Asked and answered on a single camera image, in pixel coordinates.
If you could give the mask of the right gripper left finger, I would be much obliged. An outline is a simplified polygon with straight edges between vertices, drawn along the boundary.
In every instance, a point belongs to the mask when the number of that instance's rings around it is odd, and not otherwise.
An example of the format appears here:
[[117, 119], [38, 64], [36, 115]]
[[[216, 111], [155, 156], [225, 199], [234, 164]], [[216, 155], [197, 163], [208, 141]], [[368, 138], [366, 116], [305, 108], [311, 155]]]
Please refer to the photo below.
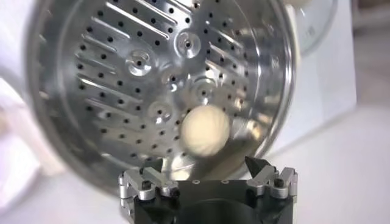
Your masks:
[[165, 198], [179, 198], [177, 181], [170, 180], [161, 173], [163, 160], [146, 161], [139, 169], [129, 169], [118, 177], [121, 210], [135, 212], [135, 200], [151, 201], [160, 195]]

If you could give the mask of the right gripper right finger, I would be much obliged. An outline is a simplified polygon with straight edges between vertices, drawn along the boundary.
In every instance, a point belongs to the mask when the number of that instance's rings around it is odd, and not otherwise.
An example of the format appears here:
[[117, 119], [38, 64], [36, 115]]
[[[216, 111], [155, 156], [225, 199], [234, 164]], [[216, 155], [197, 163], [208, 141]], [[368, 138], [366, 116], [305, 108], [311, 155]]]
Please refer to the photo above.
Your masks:
[[245, 164], [252, 176], [246, 184], [256, 196], [268, 192], [272, 198], [284, 200], [290, 197], [294, 203], [297, 201], [298, 173], [295, 169], [285, 167], [279, 172], [267, 160], [248, 156]]

